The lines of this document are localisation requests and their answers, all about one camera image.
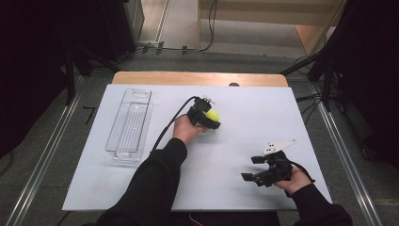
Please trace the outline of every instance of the black jacket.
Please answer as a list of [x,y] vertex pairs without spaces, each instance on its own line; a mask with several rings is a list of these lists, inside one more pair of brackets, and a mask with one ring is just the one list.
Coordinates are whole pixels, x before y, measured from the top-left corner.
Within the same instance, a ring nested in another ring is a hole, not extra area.
[[[120,200],[99,217],[96,225],[168,225],[180,166],[186,157],[187,149],[177,138],[171,139],[164,150],[151,152]],[[292,197],[300,215],[295,225],[352,225],[346,211],[330,204],[314,185],[299,189]]]

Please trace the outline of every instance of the white tabletop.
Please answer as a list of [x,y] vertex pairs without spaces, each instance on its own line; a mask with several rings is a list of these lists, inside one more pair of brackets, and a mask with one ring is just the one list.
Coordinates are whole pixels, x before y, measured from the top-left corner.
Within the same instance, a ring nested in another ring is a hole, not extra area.
[[[182,176],[172,210],[256,211],[295,209],[283,190],[257,187],[245,182],[242,172],[267,170],[253,165],[250,157],[261,155],[268,142],[297,140],[286,148],[287,157],[304,166],[315,185],[331,202],[314,150],[290,88],[205,86],[108,85],[88,136],[63,210],[104,210],[126,190],[136,169],[115,167],[105,145],[126,89],[152,91],[154,108],[143,159],[163,128],[191,96],[206,95],[215,104],[221,126],[199,135],[188,145]],[[159,144],[171,138],[172,126]]]

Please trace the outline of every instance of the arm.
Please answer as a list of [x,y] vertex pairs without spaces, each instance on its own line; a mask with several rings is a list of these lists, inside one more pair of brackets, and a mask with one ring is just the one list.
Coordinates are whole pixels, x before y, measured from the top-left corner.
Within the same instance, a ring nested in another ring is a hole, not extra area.
[[293,198],[300,220],[295,225],[352,225],[352,218],[338,204],[329,203],[308,176],[293,168],[291,181],[275,183]]
[[186,116],[175,121],[173,138],[164,150],[155,150],[137,169],[120,200],[106,210],[96,225],[164,225],[176,196],[185,145],[203,132]]

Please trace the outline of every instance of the person's left hand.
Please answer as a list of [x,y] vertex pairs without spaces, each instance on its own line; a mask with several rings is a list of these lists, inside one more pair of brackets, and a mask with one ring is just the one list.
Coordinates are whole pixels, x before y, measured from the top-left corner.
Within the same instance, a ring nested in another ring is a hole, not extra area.
[[297,167],[293,167],[293,174],[290,181],[279,181],[274,183],[275,186],[286,190],[290,195],[296,193],[300,188],[310,185],[311,179]]
[[186,115],[174,122],[173,137],[180,139],[185,145],[191,142],[198,134],[207,130],[205,126],[194,126]]

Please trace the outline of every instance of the wooden table edge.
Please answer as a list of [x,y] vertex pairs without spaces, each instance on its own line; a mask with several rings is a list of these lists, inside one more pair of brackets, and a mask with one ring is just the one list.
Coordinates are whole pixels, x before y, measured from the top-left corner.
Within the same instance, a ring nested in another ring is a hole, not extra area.
[[112,84],[171,85],[171,86],[228,86],[288,87],[282,74],[268,73],[190,73],[190,72],[118,72]]

